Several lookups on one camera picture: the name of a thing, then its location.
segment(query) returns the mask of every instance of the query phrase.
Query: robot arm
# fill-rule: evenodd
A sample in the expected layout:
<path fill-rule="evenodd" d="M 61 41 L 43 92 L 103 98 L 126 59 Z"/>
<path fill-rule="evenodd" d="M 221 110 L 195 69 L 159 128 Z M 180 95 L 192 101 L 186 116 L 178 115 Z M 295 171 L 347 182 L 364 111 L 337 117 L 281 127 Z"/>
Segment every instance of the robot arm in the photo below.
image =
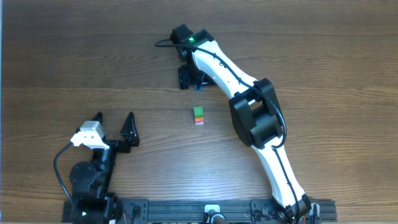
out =
<path fill-rule="evenodd" d="M 178 70 L 181 89 L 187 89 L 188 85 L 201 89 L 208 84 L 217 84 L 229 98 L 236 133 L 242 142 L 251 146 L 259 156 L 271 182 L 272 195 L 288 221 L 293 222 L 294 217 L 301 217 L 307 213 L 311 209 L 310 201 L 294 176 L 284 146 L 272 148 L 282 140 L 281 124 L 275 109 L 252 88 L 243 85 L 218 58 L 206 51 L 221 58 L 243 82 L 260 90 L 280 111 L 272 83 L 266 78 L 257 81 L 244 73 L 221 51 L 217 42 L 205 30 L 194 34 L 183 24 L 173 30 L 170 39 L 175 45 L 194 46 L 177 47 L 180 59 L 185 62 Z M 262 104 L 252 110 L 250 105 L 255 102 Z"/>

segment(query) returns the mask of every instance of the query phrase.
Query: wooden tabletop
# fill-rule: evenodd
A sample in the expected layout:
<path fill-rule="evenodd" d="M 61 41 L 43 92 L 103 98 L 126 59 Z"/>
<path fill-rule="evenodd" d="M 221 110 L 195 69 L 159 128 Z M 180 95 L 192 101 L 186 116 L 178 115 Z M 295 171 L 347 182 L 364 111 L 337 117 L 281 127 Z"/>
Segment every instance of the wooden tabletop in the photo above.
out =
<path fill-rule="evenodd" d="M 394 0 L 4 0 L 1 220 L 60 221 L 53 158 L 97 111 L 108 139 L 136 117 L 140 146 L 118 155 L 111 183 L 122 197 L 272 197 L 224 93 L 180 90 L 176 50 L 153 46 L 182 23 L 273 82 L 309 196 L 335 200 L 339 221 L 397 220 L 397 14 Z M 70 169 L 90 157 L 73 147 L 60 158 L 69 189 Z"/>

